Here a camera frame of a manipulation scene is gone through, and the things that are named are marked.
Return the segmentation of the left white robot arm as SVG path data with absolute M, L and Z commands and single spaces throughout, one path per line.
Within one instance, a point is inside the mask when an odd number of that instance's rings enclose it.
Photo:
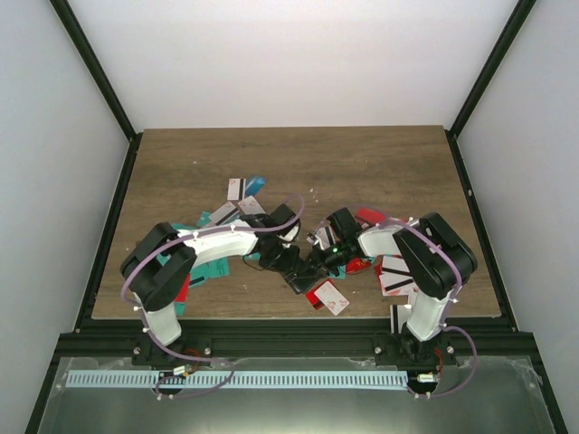
M 298 225 L 302 211 L 293 212 L 285 204 L 279 209 L 287 214 L 278 219 L 243 215 L 197 230 L 178 231 L 161 222 L 124 259 L 121 298 L 133 294 L 131 304 L 142 317 L 144 332 L 155 341 L 152 351 L 161 363 L 176 364 L 185 354 L 175 301 L 191 271 L 214 260 L 252 254 L 269 235 L 285 244 L 283 236 Z

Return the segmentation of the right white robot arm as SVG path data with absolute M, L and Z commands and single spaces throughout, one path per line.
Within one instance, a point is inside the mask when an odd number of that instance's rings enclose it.
M 437 212 L 412 222 L 385 218 L 364 228 L 342 208 L 327 220 L 337 241 L 326 248 L 313 246 L 292 283 L 305 290 L 312 287 L 308 279 L 316 282 L 352 259 L 397 255 L 417 287 L 403 356 L 410 363 L 426 362 L 434 353 L 432 339 L 445 328 L 449 304 L 478 268 L 474 252 Z

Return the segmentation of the black leather card holder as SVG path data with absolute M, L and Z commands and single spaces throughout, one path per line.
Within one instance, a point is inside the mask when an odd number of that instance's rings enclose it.
M 314 273 L 295 273 L 291 272 L 284 277 L 285 282 L 292 291 L 297 294 L 307 294 L 314 285 L 322 279 L 319 272 Z

